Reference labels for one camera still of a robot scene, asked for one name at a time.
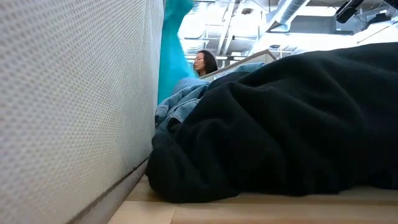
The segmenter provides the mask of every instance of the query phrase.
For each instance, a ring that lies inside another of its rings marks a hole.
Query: woman
[[[201,50],[199,53],[197,53],[193,67],[199,74],[199,77],[210,74],[218,69],[216,59],[207,50]]]

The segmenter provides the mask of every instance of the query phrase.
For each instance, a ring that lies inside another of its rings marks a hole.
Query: ceiling
[[[216,56],[247,56],[269,49],[281,58],[303,50],[328,50],[351,44],[346,36],[362,31],[370,16],[388,8],[382,0],[365,0],[356,16],[340,24],[334,15],[343,3],[311,0],[298,10],[288,30],[266,32],[267,14],[277,9],[278,0],[194,1],[178,35],[186,55],[207,49]]]

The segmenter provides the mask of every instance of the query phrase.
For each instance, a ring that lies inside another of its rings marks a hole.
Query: black blanket
[[[398,165],[398,43],[309,52],[213,82],[146,174],[169,202],[336,194]]]

